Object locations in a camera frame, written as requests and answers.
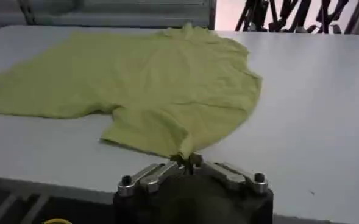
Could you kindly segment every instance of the t-shirt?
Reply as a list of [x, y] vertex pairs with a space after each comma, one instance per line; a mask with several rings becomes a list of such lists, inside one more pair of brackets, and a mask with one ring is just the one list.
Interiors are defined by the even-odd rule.
[[0, 73], [0, 114], [111, 114], [102, 139], [187, 158], [254, 109], [261, 78], [247, 55], [236, 41], [191, 24], [149, 35], [74, 32]]

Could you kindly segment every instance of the metal bracket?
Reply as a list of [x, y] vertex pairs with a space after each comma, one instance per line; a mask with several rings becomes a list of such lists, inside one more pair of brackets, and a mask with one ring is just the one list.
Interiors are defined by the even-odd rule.
[[168, 176], [182, 175], [184, 173], [184, 165], [180, 165], [175, 161], [169, 161], [152, 175], [143, 177], [140, 180], [140, 185], [151, 194], [159, 190], [159, 185], [162, 184]]
[[233, 173], [236, 173], [238, 175], [245, 177], [246, 185], [251, 187], [255, 193], [264, 194], [268, 190], [269, 183], [264, 174], [262, 174], [262, 173], [252, 174], [252, 173], [243, 171], [240, 168], [237, 168], [234, 165], [229, 164], [229, 163], [218, 163], [218, 165], [233, 172]]
[[234, 191], [238, 191], [240, 186], [246, 184], [246, 179], [242, 175], [233, 173], [209, 161], [204, 161], [200, 166], [194, 165], [193, 171], [195, 175], [213, 176], [225, 184], [228, 189]]
[[118, 194], [122, 197], [132, 196], [135, 188], [139, 185], [140, 180], [161, 166], [162, 165], [154, 163], [145, 167], [142, 171], [133, 176], [123, 176], [122, 180], [118, 183]]

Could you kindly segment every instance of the yellow object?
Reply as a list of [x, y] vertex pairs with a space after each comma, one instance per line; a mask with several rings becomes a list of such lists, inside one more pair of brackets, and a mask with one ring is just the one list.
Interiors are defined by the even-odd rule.
[[48, 221], [45, 221], [44, 224], [72, 224], [72, 223], [65, 219], [50, 219]]
[[102, 139], [187, 158], [254, 109], [261, 78], [247, 55], [239, 43], [190, 24], [143, 36], [75, 32], [0, 73], [0, 113], [112, 113]]

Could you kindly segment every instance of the white table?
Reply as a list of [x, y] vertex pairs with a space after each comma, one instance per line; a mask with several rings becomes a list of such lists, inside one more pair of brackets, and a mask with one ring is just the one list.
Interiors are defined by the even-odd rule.
[[[74, 30], [154, 31], [6, 27], [0, 71]], [[263, 89], [250, 119], [201, 153], [264, 172], [278, 214], [359, 223], [359, 37], [218, 33], [249, 48]], [[165, 161], [99, 142], [110, 120], [0, 115], [0, 178], [113, 192], [122, 175]]]

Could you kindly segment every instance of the metal bolt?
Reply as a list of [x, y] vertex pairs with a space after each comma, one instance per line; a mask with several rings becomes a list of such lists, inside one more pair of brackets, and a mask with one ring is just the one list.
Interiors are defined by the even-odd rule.
[[263, 173], [256, 173], [254, 175], [254, 180], [255, 182], [263, 183], [265, 182], [265, 175]]
[[121, 179], [121, 184], [123, 186], [128, 186], [131, 184], [131, 182], [132, 182], [132, 176], [129, 175], [123, 176]]

